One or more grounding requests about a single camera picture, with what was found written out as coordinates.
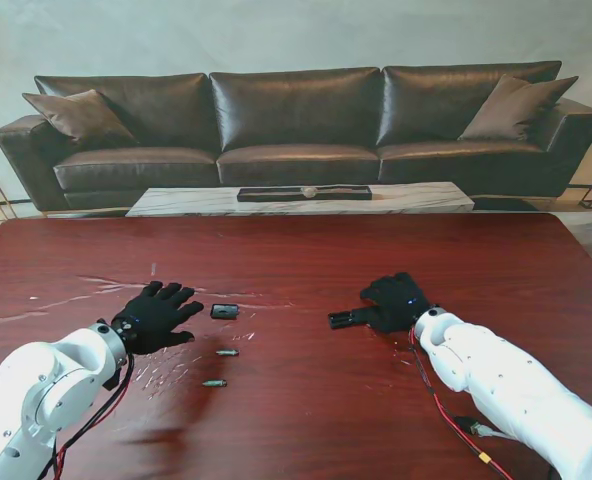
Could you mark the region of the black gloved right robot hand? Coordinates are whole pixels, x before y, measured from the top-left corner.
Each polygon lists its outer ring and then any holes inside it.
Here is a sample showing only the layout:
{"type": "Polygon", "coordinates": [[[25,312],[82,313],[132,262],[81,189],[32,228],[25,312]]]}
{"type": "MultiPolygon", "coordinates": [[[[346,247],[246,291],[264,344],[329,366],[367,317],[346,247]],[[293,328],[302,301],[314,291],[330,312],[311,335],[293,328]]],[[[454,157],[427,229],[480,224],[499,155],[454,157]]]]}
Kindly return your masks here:
{"type": "Polygon", "coordinates": [[[368,306],[354,309],[352,318],[380,333],[409,331],[433,307],[409,273],[399,272],[373,281],[360,292],[368,306]]]}

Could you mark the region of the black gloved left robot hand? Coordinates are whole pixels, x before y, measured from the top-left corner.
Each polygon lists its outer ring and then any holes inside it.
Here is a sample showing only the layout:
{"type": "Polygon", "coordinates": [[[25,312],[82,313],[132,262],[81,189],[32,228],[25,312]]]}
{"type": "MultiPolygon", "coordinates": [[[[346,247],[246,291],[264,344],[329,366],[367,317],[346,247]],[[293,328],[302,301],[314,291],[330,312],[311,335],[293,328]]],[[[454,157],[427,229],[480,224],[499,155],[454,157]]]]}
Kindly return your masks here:
{"type": "Polygon", "coordinates": [[[111,320],[127,352],[153,354],[194,340],[189,331],[175,329],[200,313],[204,305],[192,299],[195,291],[179,283],[151,281],[111,320]]]}

